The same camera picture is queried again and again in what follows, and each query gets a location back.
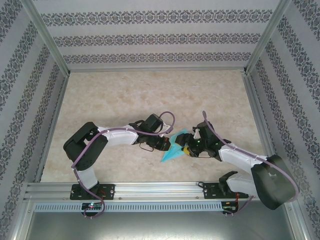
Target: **beige marble surface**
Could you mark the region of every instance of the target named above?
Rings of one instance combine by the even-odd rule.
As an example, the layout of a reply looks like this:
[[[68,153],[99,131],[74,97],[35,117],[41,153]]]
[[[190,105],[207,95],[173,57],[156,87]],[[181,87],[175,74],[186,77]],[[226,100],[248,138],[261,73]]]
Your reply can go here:
[[[70,75],[42,175],[42,182],[75,182],[63,145],[84,123],[121,127],[171,111],[172,134],[203,121],[241,148],[263,154],[239,71],[96,72]],[[171,123],[169,115],[163,117]],[[164,152],[138,145],[105,148],[95,163],[101,182],[216,181],[238,169],[214,158],[186,155],[161,163]]]

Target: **robotic arm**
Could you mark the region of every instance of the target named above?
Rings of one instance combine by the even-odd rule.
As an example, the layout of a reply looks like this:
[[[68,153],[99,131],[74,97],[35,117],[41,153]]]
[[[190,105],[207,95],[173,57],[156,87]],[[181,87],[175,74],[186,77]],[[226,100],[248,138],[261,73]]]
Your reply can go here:
[[[197,158],[200,153],[207,152],[211,158],[233,164],[247,173],[231,171],[220,177],[219,188],[224,194],[234,192],[259,197],[271,210],[295,197],[297,185],[290,181],[293,178],[281,157],[252,155],[229,140],[219,139],[206,117],[192,129],[194,134],[182,133],[175,140],[187,155]]]
[[[87,122],[63,145],[63,149],[74,163],[80,182],[94,193],[95,189],[98,189],[99,182],[93,164],[105,146],[146,143],[152,148],[152,151],[153,149],[167,151],[171,146],[169,138],[160,132],[170,132],[170,129],[172,126],[165,124],[156,114],[150,115],[145,121],[139,120],[117,128],[98,127],[93,122]],[[87,147],[85,141],[91,141],[97,135],[99,136],[92,141],[84,155],[76,162]]]

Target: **striped wall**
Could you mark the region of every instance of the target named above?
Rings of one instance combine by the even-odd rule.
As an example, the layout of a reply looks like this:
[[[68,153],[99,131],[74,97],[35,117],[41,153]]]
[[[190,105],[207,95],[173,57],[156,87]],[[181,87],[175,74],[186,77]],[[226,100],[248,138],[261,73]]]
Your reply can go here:
[[[18,0],[0,1],[0,239],[33,182],[65,76]]]
[[[35,0],[71,70],[245,67],[279,0]]]
[[[273,146],[300,187],[311,239],[320,239],[320,0],[293,0],[251,78]]]

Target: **wire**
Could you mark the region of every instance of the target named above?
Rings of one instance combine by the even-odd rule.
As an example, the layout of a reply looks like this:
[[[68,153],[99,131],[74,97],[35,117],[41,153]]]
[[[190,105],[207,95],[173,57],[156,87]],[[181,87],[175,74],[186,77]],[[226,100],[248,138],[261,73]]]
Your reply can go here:
[[[144,122],[143,120],[139,120],[139,121],[135,121],[134,123],[138,125],[138,124],[141,124],[143,122]]]
[[[246,209],[248,207],[248,205],[251,203],[252,199],[254,199],[254,197],[255,196],[251,196],[250,199],[248,201],[246,201],[245,204],[237,212],[234,213],[234,215],[239,214],[241,211]]]
[[[143,150],[148,151],[148,152],[153,152],[153,151],[155,150],[154,148],[152,148],[152,150],[149,150],[149,149],[143,148],[143,147],[141,146],[141,143],[139,144],[139,147],[140,147],[141,149],[143,149]]]
[[[236,202],[236,208],[239,207],[239,193],[235,194],[235,202]]]
[[[226,141],[224,141],[217,133],[216,131],[212,128],[211,124],[208,122],[207,120],[207,114],[205,111],[202,111],[202,115],[203,115],[203,118],[204,118],[204,121],[205,123],[208,125],[209,129],[213,132],[213,134],[224,144],[226,145],[227,147],[229,147],[230,149],[232,150],[235,150],[237,152],[240,152],[242,154],[245,154],[247,156],[249,156],[250,158],[254,158],[254,159],[257,159],[267,165],[269,165],[271,168],[274,168],[276,169],[277,171],[279,171],[281,174],[283,174],[289,181],[290,183],[293,185],[294,187],[294,191],[295,191],[295,194],[294,194],[294,197],[291,198],[288,202],[293,202],[295,200],[298,199],[299,197],[299,188],[297,186],[297,184],[295,183],[295,181],[289,176],[289,174],[287,174],[285,171],[283,171],[281,168],[279,168],[278,166],[272,164],[271,162],[268,162],[267,160],[257,156],[256,154],[253,154],[252,152],[248,152],[248,151],[245,151],[245,150],[242,150],[238,147],[235,147],[235,146],[232,146],[230,144],[228,144]]]
[[[198,182],[198,186],[199,186],[200,188],[202,188],[202,189],[204,188],[204,184],[205,184],[205,183],[204,183],[203,181]]]
[[[86,145],[86,147],[82,150],[82,152],[79,154],[79,156],[76,158],[76,160],[74,161],[74,163],[71,165],[71,168],[73,169],[74,175],[76,177],[76,180],[78,181],[78,183],[80,184],[80,186],[90,195],[94,196],[96,199],[100,200],[102,202],[102,210],[100,212],[98,212],[96,215],[94,216],[87,216],[86,215],[86,209],[83,212],[83,215],[85,218],[96,218],[99,217],[101,214],[104,213],[105,209],[106,209],[106,204],[103,201],[103,199],[101,197],[99,197],[98,195],[94,194],[92,191],[90,191],[88,188],[86,188],[86,186],[83,184],[83,182],[80,180],[80,177],[78,175],[78,171],[76,169],[76,165],[78,164],[78,162],[80,161],[80,159],[83,157],[83,155],[86,153],[86,151],[88,150],[88,148],[91,146],[91,144],[102,134],[104,133],[108,133],[111,131],[116,131],[116,130],[126,130],[128,132],[133,132],[133,133],[139,133],[139,134],[145,134],[145,135],[149,135],[149,136],[159,136],[162,134],[169,134],[173,129],[174,129],[174,125],[176,123],[176,117],[175,115],[170,112],[170,111],[164,111],[163,113],[160,114],[160,118],[161,116],[163,116],[164,114],[170,114],[172,116],[172,124],[171,126],[168,128],[168,130],[164,131],[164,132],[158,132],[158,133],[151,133],[151,132],[144,132],[144,131],[139,131],[139,130],[135,130],[135,129],[130,129],[130,128],[125,128],[125,127],[114,127],[114,128],[110,128],[110,129],[106,129],[103,130],[101,132],[99,132],[97,135],[95,135],[90,142],[88,142],[88,144]]]
[[[100,191],[98,191],[98,193],[102,193],[103,195],[102,195],[102,200],[104,199],[104,196],[106,196],[106,193],[104,192],[104,191],[102,191],[102,190],[100,190]]]

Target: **purple cable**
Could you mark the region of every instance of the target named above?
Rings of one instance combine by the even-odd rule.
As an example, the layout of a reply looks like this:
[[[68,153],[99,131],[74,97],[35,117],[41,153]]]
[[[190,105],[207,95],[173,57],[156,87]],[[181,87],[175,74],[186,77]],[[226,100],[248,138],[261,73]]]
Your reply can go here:
[[[103,130],[101,132],[99,132],[97,135],[95,135],[90,142],[88,142],[88,144],[86,145],[86,147],[83,149],[83,151],[80,153],[80,155],[76,158],[76,160],[74,161],[74,163],[71,165],[71,168],[73,169],[74,175],[76,177],[76,180],[79,182],[80,186],[90,195],[94,196],[95,198],[97,198],[98,200],[101,201],[103,208],[102,211],[98,212],[96,215],[94,216],[90,216],[91,219],[96,218],[98,216],[100,216],[101,214],[104,213],[105,209],[106,209],[106,204],[103,201],[103,199],[99,196],[97,196],[96,194],[94,194],[92,191],[90,191],[88,188],[85,187],[85,185],[83,184],[83,182],[80,180],[77,169],[76,169],[76,165],[77,163],[80,161],[80,159],[83,157],[83,155],[86,153],[86,151],[88,150],[88,148],[91,146],[91,144],[102,134],[104,133],[108,133],[111,131],[116,131],[116,130],[126,130],[128,132],[133,132],[133,133],[139,133],[139,134],[145,134],[145,135],[149,135],[149,136],[159,136],[162,134],[168,134],[170,133],[173,129],[174,129],[174,125],[176,123],[176,118],[175,115],[170,112],[170,111],[164,111],[163,113],[160,114],[159,118],[161,118],[164,114],[170,114],[172,116],[172,124],[169,127],[168,130],[164,131],[164,132],[158,132],[158,133],[150,133],[150,132],[144,132],[144,131],[139,131],[139,130],[135,130],[135,129],[129,129],[129,128],[125,128],[125,127],[115,127],[115,128],[110,128],[110,129],[106,129]],[[87,209],[84,210],[83,215],[85,218],[88,218],[89,216],[86,215],[86,211]]]
[[[235,150],[235,151],[238,151],[242,154],[245,154],[251,158],[255,158],[265,164],[268,164],[271,168],[274,168],[276,169],[277,171],[279,171],[281,174],[283,174],[289,181],[290,183],[293,185],[294,187],[294,190],[295,190],[295,195],[293,198],[291,198],[288,202],[293,202],[295,200],[297,200],[298,196],[299,196],[299,189],[298,189],[298,186],[297,184],[295,183],[295,181],[285,172],[283,171],[281,168],[279,168],[278,166],[272,164],[271,162],[268,162],[267,160],[264,160],[263,158],[261,157],[258,157],[256,154],[253,154],[252,152],[248,152],[248,151],[244,151],[242,149],[239,149],[237,147],[234,147],[230,144],[228,144],[226,141],[224,141],[217,133],[216,131],[211,127],[211,125],[209,124],[208,120],[207,120],[207,114],[205,111],[202,111],[202,115],[204,117],[204,121],[206,122],[206,124],[208,125],[209,129],[213,132],[213,134],[224,144],[226,145],[227,147],[231,148],[232,150]]]

